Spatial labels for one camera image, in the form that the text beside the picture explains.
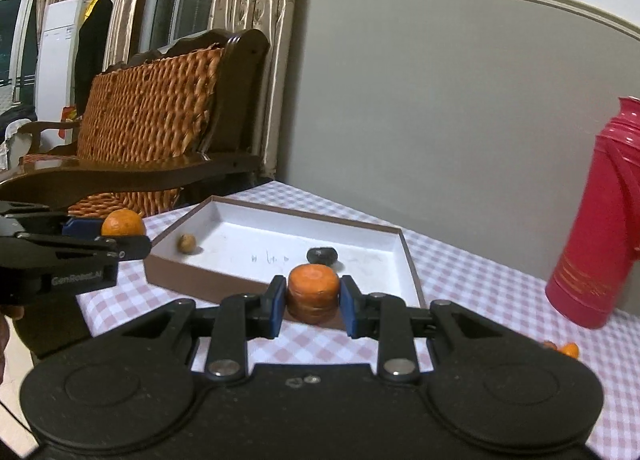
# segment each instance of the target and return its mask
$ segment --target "black stone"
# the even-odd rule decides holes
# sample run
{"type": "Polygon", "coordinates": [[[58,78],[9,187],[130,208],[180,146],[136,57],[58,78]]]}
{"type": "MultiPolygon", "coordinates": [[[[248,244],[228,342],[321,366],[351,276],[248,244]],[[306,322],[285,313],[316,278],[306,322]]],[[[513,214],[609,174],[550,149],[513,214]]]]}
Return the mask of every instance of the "black stone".
{"type": "Polygon", "coordinates": [[[309,263],[320,263],[328,267],[338,261],[338,251],[333,247],[312,247],[306,252],[309,263]]]}

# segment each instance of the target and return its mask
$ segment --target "blue gripper pad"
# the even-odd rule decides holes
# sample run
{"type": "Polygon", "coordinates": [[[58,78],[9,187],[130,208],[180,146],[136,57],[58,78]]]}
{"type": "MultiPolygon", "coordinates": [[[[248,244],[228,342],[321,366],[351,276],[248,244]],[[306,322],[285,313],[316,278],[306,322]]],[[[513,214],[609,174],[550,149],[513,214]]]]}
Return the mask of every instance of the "blue gripper pad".
{"type": "Polygon", "coordinates": [[[100,236],[102,222],[102,218],[71,218],[62,226],[62,235],[94,240],[100,236]]]}
{"type": "Polygon", "coordinates": [[[283,281],[273,296],[273,304],[271,305],[271,316],[269,318],[269,326],[271,338],[277,337],[282,326],[282,318],[284,317],[286,283],[283,281]]]}
{"type": "Polygon", "coordinates": [[[340,278],[340,315],[344,322],[344,327],[349,337],[353,337],[356,332],[356,308],[355,300],[343,278],[340,278]]]}

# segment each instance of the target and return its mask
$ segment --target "white tray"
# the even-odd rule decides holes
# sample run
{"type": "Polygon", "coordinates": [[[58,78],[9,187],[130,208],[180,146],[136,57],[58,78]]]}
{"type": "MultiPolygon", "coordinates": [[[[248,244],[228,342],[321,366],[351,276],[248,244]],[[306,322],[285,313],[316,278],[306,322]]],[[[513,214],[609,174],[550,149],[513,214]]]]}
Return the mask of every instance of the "white tray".
{"type": "Polygon", "coordinates": [[[145,260],[146,278],[218,303],[233,293],[260,293],[274,275],[288,277],[307,263],[310,247],[333,247],[334,270],[351,275],[363,293],[394,294],[410,307],[425,306],[399,228],[226,198],[209,198],[157,237],[145,260]],[[185,233],[198,243],[190,255],[177,248],[185,233]]]}

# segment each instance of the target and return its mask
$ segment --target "orange fruit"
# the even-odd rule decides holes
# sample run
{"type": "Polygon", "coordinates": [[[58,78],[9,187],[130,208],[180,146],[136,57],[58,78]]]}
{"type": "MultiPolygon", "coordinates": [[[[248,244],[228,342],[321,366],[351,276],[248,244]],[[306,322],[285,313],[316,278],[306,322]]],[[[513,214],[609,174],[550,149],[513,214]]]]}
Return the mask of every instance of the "orange fruit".
{"type": "Polygon", "coordinates": [[[569,357],[573,357],[574,359],[577,359],[578,356],[580,355],[580,348],[578,348],[578,345],[575,344],[575,343],[567,343],[562,348],[560,348],[558,351],[562,352],[564,355],[568,355],[569,357]]]}
{"type": "Polygon", "coordinates": [[[331,267],[305,263],[295,267],[287,283],[290,315],[308,325],[329,321],[338,309],[340,280],[331,267]]]}
{"type": "Polygon", "coordinates": [[[102,236],[146,235],[145,223],[131,209],[117,209],[102,222],[102,236]]]}

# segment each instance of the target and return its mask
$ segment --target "gray wall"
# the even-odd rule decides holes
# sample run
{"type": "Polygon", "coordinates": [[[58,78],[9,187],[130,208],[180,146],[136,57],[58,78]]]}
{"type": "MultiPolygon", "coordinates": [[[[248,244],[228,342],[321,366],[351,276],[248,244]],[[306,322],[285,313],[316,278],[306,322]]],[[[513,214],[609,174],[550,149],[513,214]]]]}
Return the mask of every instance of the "gray wall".
{"type": "Polygon", "coordinates": [[[278,178],[548,277],[640,42],[527,0],[296,7],[278,178]]]}

